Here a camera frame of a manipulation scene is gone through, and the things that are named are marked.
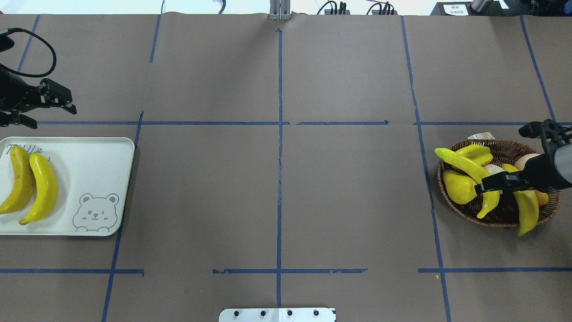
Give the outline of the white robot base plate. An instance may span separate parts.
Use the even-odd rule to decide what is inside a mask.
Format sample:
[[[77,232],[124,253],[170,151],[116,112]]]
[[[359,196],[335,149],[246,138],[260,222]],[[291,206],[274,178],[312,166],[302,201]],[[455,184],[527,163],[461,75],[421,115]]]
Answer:
[[[336,322],[333,308],[235,308],[224,309],[219,322]]]

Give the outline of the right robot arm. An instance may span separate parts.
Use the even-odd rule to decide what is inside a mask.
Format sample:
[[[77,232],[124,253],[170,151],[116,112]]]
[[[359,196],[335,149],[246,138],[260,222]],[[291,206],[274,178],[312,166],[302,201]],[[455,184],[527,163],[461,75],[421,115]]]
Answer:
[[[521,137],[541,139],[544,153],[528,159],[523,171],[505,170],[475,185],[478,195],[491,191],[561,191],[572,187],[571,127],[550,119],[530,122],[519,129]]]

